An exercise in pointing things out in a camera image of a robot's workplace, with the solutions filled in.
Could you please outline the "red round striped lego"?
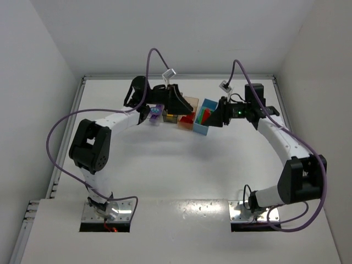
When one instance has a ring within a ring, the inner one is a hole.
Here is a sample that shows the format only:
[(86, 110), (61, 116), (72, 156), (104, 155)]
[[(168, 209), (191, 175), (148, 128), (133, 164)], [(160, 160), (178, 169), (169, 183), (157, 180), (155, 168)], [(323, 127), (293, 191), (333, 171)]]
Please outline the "red round striped lego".
[(210, 108), (201, 108), (200, 114), (197, 117), (197, 123), (203, 125), (203, 123), (211, 116), (213, 110)]

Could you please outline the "purple flower print lego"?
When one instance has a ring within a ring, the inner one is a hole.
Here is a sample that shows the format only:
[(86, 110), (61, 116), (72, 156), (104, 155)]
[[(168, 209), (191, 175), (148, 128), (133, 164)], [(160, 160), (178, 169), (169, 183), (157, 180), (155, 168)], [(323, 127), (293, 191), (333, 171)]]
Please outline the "purple flower print lego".
[(160, 116), (162, 115), (163, 107), (161, 105), (156, 105), (150, 108), (150, 115), (151, 116)]

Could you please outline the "red sloped lego brick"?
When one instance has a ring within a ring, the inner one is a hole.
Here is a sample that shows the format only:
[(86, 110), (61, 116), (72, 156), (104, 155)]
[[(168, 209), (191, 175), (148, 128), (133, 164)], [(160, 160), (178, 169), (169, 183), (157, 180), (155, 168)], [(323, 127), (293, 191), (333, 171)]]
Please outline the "red sloped lego brick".
[(195, 114), (194, 113), (188, 114), (188, 115), (183, 115), (179, 119), (179, 123), (180, 123), (180, 125), (183, 125), (185, 127), (190, 127), (194, 123), (194, 118), (195, 118)]

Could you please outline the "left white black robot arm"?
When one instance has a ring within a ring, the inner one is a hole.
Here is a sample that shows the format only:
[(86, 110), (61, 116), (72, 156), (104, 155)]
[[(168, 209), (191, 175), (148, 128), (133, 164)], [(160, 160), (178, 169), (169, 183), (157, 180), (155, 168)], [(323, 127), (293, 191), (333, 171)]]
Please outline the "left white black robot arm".
[(193, 111), (177, 84), (151, 88), (145, 76), (137, 76), (131, 81), (121, 110), (97, 120), (83, 119), (78, 125), (69, 157), (80, 168), (88, 184), (89, 205), (100, 215), (108, 215), (113, 200), (108, 176), (103, 172), (109, 159), (111, 140), (144, 122), (150, 115), (151, 105), (161, 105), (173, 115), (188, 115)]

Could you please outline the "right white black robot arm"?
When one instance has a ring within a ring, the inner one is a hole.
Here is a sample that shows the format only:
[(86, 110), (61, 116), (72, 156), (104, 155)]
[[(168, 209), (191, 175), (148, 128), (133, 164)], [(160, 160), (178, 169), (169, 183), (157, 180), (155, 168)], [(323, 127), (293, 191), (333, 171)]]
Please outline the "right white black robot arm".
[(320, 199), (323, 195), (323, 172), (327, 161), (315, 157), (302, 143), (286, 133), (279, 111), (266, 105), (262, 84), (245, 85), (245, 99), (234, 102), (222, 96), (216, 109), (205, 120), (211, 127), (229, 125), (232, 119), (246, 119), (263, 135), (278, 155), (283, 171), (278, 183), (250, 193), (247, 204), (254, 213), (277, 205)]

